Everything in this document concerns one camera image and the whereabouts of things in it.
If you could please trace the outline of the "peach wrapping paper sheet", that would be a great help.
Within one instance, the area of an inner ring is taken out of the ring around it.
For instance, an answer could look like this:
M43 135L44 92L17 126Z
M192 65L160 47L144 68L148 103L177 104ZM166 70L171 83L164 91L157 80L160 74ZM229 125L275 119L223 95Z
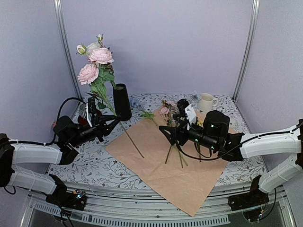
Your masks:
M140 120L106 146L106 151L156 193L193 217L216 185L227 161L200 162L185 157L187 164L181 166L177 149L160 132L160 125L166 125L166 121L157 109L153 121Z

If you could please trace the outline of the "white rose stem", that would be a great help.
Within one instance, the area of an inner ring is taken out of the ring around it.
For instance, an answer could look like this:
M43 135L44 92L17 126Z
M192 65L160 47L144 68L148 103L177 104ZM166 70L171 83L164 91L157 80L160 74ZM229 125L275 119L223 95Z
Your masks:
M91 65L94 65L98 71L98 77L103 80L103 83L109 82L112 87L116 87L114 69L113 52L110 47L106 47L103 43L104 34L98 34L96 41L86 47L87 60Z

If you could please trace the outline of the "pink rose stem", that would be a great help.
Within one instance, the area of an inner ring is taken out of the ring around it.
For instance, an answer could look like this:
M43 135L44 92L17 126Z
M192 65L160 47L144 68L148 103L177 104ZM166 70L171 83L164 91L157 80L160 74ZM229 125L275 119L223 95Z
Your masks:
M126 122L132 117L126 85L115 83L113 53L99 40L85 46L77 45L77 54L86 56L88 64L80 69L77 78L81 85L89 85L90 95Z

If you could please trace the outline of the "green paper flower bouquet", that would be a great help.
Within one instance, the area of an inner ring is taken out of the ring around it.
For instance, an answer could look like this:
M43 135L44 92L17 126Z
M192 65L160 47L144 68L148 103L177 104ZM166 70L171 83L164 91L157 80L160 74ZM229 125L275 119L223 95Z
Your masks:
M199 161L205 161L207 157L201 153L200 149L204 139L204 129L201 126L202 122L198 121L192 105L186 99L180 99L171 110L173 114L170 115L170 118L175 122L168 123L167 126L159 126L159 130L168 139L170 146L178 151L181 165L187 164L183 155ZM190 156L181 149L188 140L194 143L199 157Z

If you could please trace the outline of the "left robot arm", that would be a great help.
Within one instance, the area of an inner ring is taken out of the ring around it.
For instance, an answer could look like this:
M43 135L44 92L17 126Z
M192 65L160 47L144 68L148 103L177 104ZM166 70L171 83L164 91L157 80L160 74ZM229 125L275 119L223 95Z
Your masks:
M0 185L17 186L51 194L60 205L70 202L70 194L65 185L50 175L41 175L19 167L22 163L47 163L69 165L78 155L77 148L97 138L100 142L109 135L120 122L120 116L94 116L87 125L74 123L70 117L62 116L53 128L58 141L47 143L9 139L0 135Z

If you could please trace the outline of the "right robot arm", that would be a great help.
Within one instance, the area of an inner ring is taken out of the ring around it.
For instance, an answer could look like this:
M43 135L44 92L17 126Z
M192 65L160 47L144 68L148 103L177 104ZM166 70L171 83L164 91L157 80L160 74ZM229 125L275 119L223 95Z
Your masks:
M179 151L187 141L192 141L217 154L217 157L198 157L201 161L242 161L262 155L288 153L289 157L270 172L253 180L250 192L245 195L248 206L255 206L276 187L303 172L303 122L288 129L257 134L228 132L230 118L214 110L206 114L203 125L188 113L174 116L176 124L160 126L171 145Z

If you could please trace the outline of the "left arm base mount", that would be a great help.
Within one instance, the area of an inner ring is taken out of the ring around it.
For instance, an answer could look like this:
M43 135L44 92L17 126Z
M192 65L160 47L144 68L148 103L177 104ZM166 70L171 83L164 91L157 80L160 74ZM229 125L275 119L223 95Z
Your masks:
M52 194L46 196L45 201L59 208L70 208L74 210L84 211L87 202L86 193L80 189L76 189L73 192L67 191L67 186L57 176L49 174L54 180L56 188Z

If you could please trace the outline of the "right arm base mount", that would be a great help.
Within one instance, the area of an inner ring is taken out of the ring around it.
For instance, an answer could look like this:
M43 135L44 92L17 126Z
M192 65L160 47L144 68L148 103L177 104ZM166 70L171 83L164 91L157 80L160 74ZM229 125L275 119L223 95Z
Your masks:
M247 193L228 197L228 205L230 206L232 211L247 209L258 205L264 205L263 208L261 207L256 210L250 210L243 213L244 218L249 222L259 222L261 220L264 220L271 214L276 205L277 192L276 189L274 189L274 203L270 211L266 215L264 215L265 209L269 203L269 196L268 193L264 193L259 189L260 178L261 175L258 175L253 179L250 186L250 190Z

